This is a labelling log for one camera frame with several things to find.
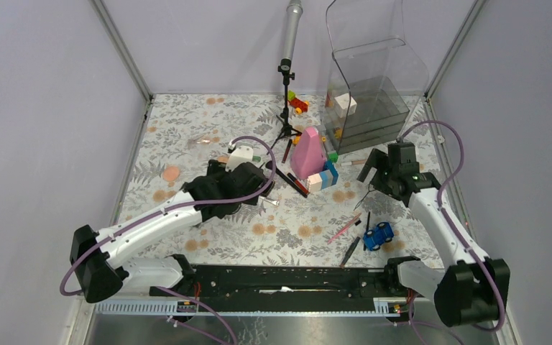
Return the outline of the black makeup brush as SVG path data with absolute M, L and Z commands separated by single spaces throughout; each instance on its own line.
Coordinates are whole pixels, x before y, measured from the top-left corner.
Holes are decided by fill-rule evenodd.
M 299 187 L 293 180 L 291 180 L 283 171 L 281 171 L 273 161 L 268 161 L 265 164 L 267 169 L 272 170 L 275 172 L 279 177 L 281 177 L 291 188 L 293 188 L 295 191 L 297 191 L 302 197 L 307 198 L 308 194 L 303 191 L 301 187 Z

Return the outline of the clear acrylic makeup organizer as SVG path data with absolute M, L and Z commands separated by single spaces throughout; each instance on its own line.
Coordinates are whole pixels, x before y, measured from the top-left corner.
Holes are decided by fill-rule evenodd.
M 332 49 L 321 123 L 339 155 L 390 142 L 428 85 L 426 64 L 405 38 L 402 1 L 332 1 L 326 9 Z M 340 119 L 333 99 L 350 93 L 356 112 Z M 342 128 L 336 141 L 333 130 Z

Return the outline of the red lip gloss tube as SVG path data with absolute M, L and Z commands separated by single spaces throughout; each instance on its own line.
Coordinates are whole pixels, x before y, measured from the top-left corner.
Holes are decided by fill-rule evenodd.
M 287 176 L 294 182 L 294 184 L 299 187 L 299 189 L 306 195 L 309 194 L 307 188 L 290 172 L 287 173 Z

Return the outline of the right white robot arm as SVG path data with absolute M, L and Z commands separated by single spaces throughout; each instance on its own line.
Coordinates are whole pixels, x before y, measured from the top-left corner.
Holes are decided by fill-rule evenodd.
M 435 270 L 417 257 L 389 259 L 383 277 L 385 290 L 401 296 L 409 289 L 435 305 L 448 326 L 494 321 L 502 327 L 510 282 L 503 259 L 492 259 L 463 229 L 443 199 L 443 188 L 431 172 L 421 172 L 415 145 L 395 142 L 387 151 L 374 148 L 357 179 L 399 201 L 427 231 L 444 265 Z

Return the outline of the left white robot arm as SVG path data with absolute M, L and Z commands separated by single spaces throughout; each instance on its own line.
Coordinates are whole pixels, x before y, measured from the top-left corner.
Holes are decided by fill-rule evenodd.
M 70 268 L 60 283 L 60 294 L 82 295 L 87 303 L 122 292 L 146 292 L 151 287 L 188 294 L 195 278 L 179 259 L 142 259 L 139 252 L 176 231 L 222 219 L 243 204 L 256 204 L 270 192 L 275 176 L 252 162 L 232 170 L 215 164 L 211 161 L 205 175 L 184 183 L 172 198 L 150 211 L 98 231 L 89 225 L 75 230 Z

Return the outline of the white cardboard box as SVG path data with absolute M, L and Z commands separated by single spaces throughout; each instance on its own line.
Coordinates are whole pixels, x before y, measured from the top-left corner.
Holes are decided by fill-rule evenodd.
M 357 102 L 350 93 L 344 93 L 333 98 L 333 108 L 337 117 L 343 119 L 356 112 Z

